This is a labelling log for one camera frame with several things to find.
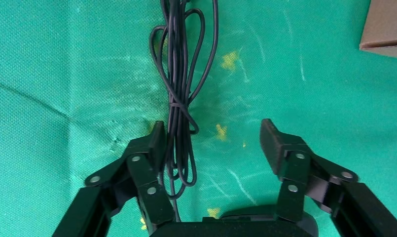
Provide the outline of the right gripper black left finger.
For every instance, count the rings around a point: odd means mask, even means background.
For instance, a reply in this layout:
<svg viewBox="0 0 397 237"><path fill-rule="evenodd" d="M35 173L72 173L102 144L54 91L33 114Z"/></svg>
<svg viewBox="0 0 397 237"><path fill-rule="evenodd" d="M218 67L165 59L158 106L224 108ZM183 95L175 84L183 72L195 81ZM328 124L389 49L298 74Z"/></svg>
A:
<svg viewBox="0 0 397 237"><path fill-rule="evenodd" d="M123 155L89 175L53 233L55 237L105 237L111 219L135 198L151 237L168 237L175 213L159 184L166 148L164 123L129 142Z"/></svg>

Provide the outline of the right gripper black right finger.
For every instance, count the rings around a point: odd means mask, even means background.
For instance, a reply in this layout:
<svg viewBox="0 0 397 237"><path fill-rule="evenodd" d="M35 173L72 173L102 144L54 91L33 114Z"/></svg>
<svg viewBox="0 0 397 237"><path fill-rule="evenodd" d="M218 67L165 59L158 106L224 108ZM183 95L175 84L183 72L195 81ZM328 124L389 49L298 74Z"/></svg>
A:
<svg viewBox="0 0 397 237"><path fill-rule="evenodd" d="M353 171L315 154L299 136L263 119L260 145L281 181L276 218L297 223L304 198L330 215L342 237L397 237L397 219Z"/></svg>

